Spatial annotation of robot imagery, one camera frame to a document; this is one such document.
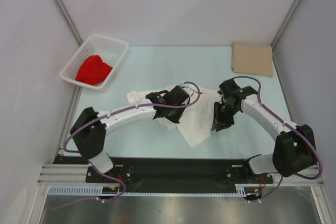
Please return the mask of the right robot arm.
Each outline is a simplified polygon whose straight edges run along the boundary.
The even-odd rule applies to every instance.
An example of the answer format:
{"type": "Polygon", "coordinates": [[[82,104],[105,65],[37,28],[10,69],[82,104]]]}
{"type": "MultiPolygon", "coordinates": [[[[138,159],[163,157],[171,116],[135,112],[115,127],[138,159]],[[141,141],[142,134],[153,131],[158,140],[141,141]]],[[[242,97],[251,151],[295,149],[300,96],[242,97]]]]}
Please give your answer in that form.
{"type": "Polygon", "coordinates": [[[234,116],[240,112],[255,120],[275,142],[272,154],[248,159],[248,166],[242,169],[243,179],[254,183],[263,173],[298,176],[302,170],[318,164],[312,128],[280,117],[261,99],[260,88],[242,88],[235,80],[231,78],[219,85],[222,100],[214,103],[212,130],[218,132],[233,126],[234,116]]]}

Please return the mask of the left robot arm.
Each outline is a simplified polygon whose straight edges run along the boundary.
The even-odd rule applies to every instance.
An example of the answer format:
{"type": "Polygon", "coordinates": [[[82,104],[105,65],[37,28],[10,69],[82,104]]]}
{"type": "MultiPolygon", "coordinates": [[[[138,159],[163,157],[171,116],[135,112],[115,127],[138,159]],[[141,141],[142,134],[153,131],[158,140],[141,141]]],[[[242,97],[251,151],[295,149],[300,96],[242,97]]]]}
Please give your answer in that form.
{"type": "Polygon", "coordinates": [[[150,92],[133,105],[114,111],[96,112],[88,107],[77,118],[70,135],[80,156],[98,170],[103,181],[110,182],[115,178],[116,169],[104,150],[106,137],[139,121],[164,118],[177,124],[190,101],[184,87],[175,86],[170,91],[150,92]]]}

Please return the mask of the white t shirt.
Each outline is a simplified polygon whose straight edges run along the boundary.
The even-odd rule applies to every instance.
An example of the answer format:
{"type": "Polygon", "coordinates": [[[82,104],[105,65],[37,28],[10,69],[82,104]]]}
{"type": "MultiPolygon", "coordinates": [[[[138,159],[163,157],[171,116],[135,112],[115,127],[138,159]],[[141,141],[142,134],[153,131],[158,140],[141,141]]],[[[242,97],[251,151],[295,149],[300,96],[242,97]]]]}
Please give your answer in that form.
{"type": "Polygon", "coordinates": [[[169,130],[177,128],[189,147],[194,147],[210,137],[214,116],[214,103],[221,100],[221,96],[216,90],[200,87],[200,92],[199,100],[184,110],[178,124],[165,118],[157,119],[169,130]]]}

